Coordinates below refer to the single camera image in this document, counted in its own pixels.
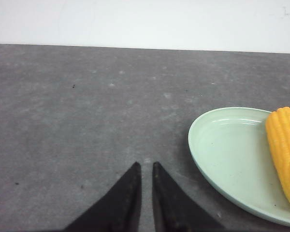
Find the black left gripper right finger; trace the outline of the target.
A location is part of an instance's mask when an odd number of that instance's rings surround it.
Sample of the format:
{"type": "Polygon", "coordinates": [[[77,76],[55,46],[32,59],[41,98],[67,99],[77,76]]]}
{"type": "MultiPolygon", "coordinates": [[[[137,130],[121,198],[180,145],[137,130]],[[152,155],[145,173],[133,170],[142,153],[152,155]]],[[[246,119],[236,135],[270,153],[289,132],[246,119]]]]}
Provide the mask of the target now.
{"type": "Polygon", "coordinates": [[[181,189],[159,162],[153,164],[152,202],[157,232],[220,232],[225,229],[181,189]]]}

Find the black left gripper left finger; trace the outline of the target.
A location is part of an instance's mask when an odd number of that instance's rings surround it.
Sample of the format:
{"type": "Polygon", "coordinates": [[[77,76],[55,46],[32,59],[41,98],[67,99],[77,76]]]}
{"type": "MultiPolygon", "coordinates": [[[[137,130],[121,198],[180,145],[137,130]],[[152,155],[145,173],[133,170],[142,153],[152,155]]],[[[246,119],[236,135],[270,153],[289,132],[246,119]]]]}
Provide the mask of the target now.
{"type": "Polygon", "coordinates": [[[135,162],[88,210],[65,232],[136,232],[142,202],[141,165],[135,162]]]}

